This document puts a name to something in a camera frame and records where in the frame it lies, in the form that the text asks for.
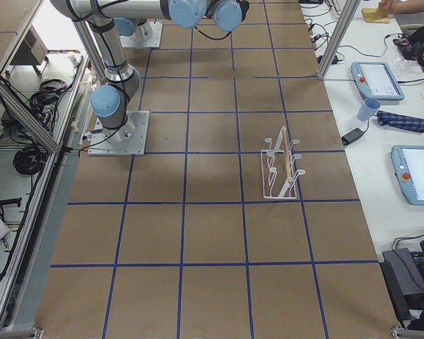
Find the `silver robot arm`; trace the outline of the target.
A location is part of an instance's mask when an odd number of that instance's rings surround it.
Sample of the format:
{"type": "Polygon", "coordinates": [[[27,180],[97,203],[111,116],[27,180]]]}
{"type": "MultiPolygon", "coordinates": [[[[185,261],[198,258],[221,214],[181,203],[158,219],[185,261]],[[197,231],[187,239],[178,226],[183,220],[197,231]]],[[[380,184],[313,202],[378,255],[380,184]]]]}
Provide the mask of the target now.
{"type": "Polygon", "coordinates": [[[132,40],[147,40],[153,35],[153,29],[147,19],[116,17],[114,23],[120,36],[132,40]]]}
{"type": "Polygon", "coordinates": [[[106,84],[93,92],[90,103],[110,143],[127,141],[135,133],[136,125],[126,109],[141,81],[126,60],[117,29],[119,18],[164,18],[184,29],[195,28],[207,18],[230,34],[249,10],[248,1],[53,1],[52,5],[73,23],[87,24],[101,53],[94,67],[104,68],[106,84]]]}

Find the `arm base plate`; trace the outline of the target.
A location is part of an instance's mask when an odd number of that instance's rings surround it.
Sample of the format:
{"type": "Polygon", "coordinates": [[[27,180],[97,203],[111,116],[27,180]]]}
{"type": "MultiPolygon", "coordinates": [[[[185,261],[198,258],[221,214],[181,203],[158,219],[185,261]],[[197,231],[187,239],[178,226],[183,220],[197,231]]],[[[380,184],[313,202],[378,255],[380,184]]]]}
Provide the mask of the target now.
{"type": "Polygon", "coordinates": [[[119,38],[124,49],[158,49],[162,30],[162,22],[151,21],[138,26],[133,35],[121,35],[119,38]]]}
{"type": "Polygon", "coordinates": [[[93,134],[92,147],[89,147],[90,156],[127,156],[144,155],[150,119],[149,111],[127,111],[127,123],[116,132],[105,129],[105,133],[93,134]]]}

